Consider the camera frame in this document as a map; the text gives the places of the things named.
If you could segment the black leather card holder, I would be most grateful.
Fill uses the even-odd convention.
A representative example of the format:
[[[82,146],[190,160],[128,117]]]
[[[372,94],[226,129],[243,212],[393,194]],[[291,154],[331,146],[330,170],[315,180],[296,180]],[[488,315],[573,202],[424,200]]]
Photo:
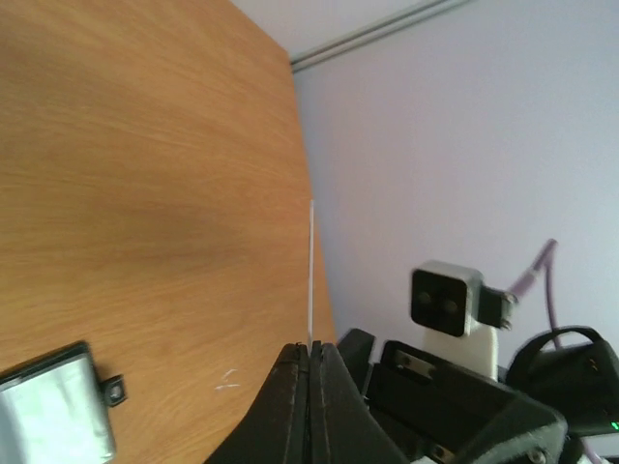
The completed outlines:
[[[3,463],[109,463],[108,410],[128,398],[124,377],[102,378],[80,340],[1,373]]]

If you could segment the grey aluminium frame rail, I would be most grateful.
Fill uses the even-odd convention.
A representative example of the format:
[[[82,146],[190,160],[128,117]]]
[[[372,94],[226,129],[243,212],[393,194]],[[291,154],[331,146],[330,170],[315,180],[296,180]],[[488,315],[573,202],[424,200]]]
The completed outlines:
[[[467,0],[416,1],[410,7],[293,55],[290,58],[290,68],[293,74],[300,73],[466,4]]]

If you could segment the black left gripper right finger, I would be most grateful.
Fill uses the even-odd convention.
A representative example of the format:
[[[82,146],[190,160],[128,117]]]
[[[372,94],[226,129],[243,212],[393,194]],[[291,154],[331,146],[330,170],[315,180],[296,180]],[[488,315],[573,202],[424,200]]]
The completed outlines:
[[[309,463],[405,463],[373,418],[336,345],[314,342],[309,358]]]

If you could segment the white card with red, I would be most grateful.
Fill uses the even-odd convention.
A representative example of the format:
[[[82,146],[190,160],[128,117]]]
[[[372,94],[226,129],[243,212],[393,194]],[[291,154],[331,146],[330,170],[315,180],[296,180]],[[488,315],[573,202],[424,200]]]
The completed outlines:
[[[313,344],[314,200],[309,202],[308,348]]]

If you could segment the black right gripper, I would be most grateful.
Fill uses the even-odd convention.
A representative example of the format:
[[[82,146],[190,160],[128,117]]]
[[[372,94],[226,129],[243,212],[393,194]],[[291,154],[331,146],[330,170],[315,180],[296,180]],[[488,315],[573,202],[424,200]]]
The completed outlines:
[[[352,329],[339,353],[368,412],[410,461],[558,463],[567,423],[528,395],[403,342],[378,362],[375,338]]]

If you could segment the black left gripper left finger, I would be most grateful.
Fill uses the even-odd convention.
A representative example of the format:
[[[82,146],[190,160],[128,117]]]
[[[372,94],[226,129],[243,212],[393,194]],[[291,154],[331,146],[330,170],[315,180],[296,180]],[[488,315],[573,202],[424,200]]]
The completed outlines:
[[[286,344],[239,424],[208,463],[304,463],[307,451],[309,355]]]

